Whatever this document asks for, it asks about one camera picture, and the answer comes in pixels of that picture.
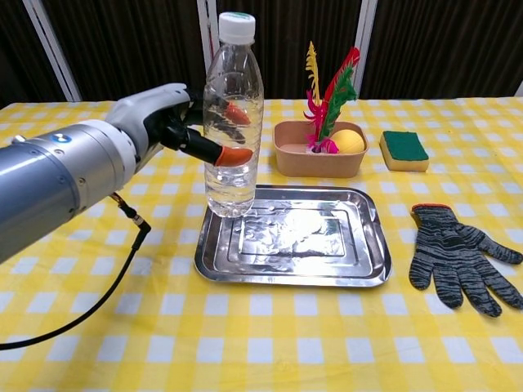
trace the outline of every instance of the blue logo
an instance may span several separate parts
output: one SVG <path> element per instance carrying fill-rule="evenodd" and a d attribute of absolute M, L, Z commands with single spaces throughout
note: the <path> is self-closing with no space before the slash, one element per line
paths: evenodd
<path fill-rule="evenodd" d="M 52 139 L 58 143 L 69 143 L 71 141 L 71 138 L 63 133 L 56 133 L 52 136 Z"/>

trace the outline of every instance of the yellow sponge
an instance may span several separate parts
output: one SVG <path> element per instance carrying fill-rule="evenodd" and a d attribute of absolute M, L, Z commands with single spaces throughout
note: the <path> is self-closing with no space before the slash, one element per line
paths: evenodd
<path fill-rule="evenodd" d="M 425 172 L 428 169 L 428 155 L 416 132 L 385 131 L 379 146 L 389 170 Z"/>

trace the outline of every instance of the rectangular tray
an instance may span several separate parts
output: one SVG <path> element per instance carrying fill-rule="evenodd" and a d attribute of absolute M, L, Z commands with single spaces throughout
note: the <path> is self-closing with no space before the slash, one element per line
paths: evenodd
<path fill-rule="evenodd" d="M 349 188 L 258 185 L 245 216 L 208 208 L 194 260 L 220 282 L 373 287 L 391 273 L 376 206 Z"/>

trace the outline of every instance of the feather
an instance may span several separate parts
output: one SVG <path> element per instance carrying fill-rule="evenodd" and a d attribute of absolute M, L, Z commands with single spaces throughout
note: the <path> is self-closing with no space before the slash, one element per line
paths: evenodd
<path fill-rule="evenodd" d="M 320 150 L 322 153 L 326 154 L 337 154 L 340 151 L 336 143 L 334 143 L 328 137 L 320 142 Z"/>
<path fill-rule="evenodd" d="M 320 105 L 316 105 L 312 99 L 311 90 L 307 90 L 306 94 L 307 104 L 312 115 L 308 115 L 306 113 L 303 113 L 303 115 L 309 120 L 312 120 L 312 123 L 315 126 L 315 139 L 318 140 L 320 129 L 324 123 L 325 114 L 327 113 L 327 104 L 325 102 L 322 102 Z"/>
<path fill-rule="evenodd" d="M 316 135 L 307 135 L 307 148 L 314 152 L 314 148 L 316 147 Z"/>
<path fill-rule="evenodd" d="M 351 84 L 353 71 L 354 69 L 351 66 L 346 66 L 339 74 L 336 85 L 333 89 L 332 99 L 329 102 L 329 108 L 324 117 L 318 141 L 322 141 L 325 137 L 329 137 L 334 128 L 334 123 L 342 111 L 342 106 L 348 100 L 354 100 L 356 98 L 356 91 L 354 91 L 354 87 Z"/>
<path fill-rule="evenodd" d="M 345 60 L 342 63 L 342 66 L 340 69 L 336 72 L 334 75 L 333 80 L 331 80 L 329 86 L 327 87 L 327 90 L 325 90 L 324 94 L 324 101 L 327 103 L 330 102 L 330 97 L 333 94 L 334 86 L 336 86 L 337 79 L 342 74 L 343 70 L 347 67 L 354 67 L 356 64 L 358 64 L 358 61 L 360 60 L 360 51 L 357 47 L 352 47 L 349 50 L 349 54 L 346 56 Z"/>
<path fill-rule="evenodd" d="M 314 103 L 320 104 L 320 80 L 318 77 L 318 63 L 316 62 L 316 52 L 312 42 L 309 43 L 309 50 L 307 52 L 305 71 L 311 71 L 309 79 L 311 81 L 311 90 Z"/>

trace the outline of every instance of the yellow checkered tablecloth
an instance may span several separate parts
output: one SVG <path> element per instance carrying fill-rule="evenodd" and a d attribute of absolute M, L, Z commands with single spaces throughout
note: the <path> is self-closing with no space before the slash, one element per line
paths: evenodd
<path fill-rule="evenodd" d="M 0 111 L 0 140 L 103 118 L 109 106 L 11 105 Z M 266 101 L 258 183 L 368 193 L 391 251 L 386 284 L 205 280 L 193 267 L 206 207 L 203 165 L 165 150 L 122 192 L 153 231 L 120 288 L 71 332 L 0 352 L 0 390 L 523 390 L 521 312 L 502 304 L 502 316 L 490 319 L 467 300 L 452 311 L 433 284 L 419 292 L 408 280 L 415 203 L 448 203 L 461 222 L 523 251 L 523 100 L 351 102 L 341 119 L 359 124 L 371 145 L 347 180 L 278 173 L 273 126 L 303 119 L 305 108 L 303 100 Z M 387 170 L 378 146 L 385 130 L 421 136 L 431 156 L 426 174 Z M 113 281 L 135 233 L 104 201 L 0 265 L 0 340 L 48 332 L 85 311 Z M 494 265 L 523 292 L 523 265 Z"/>

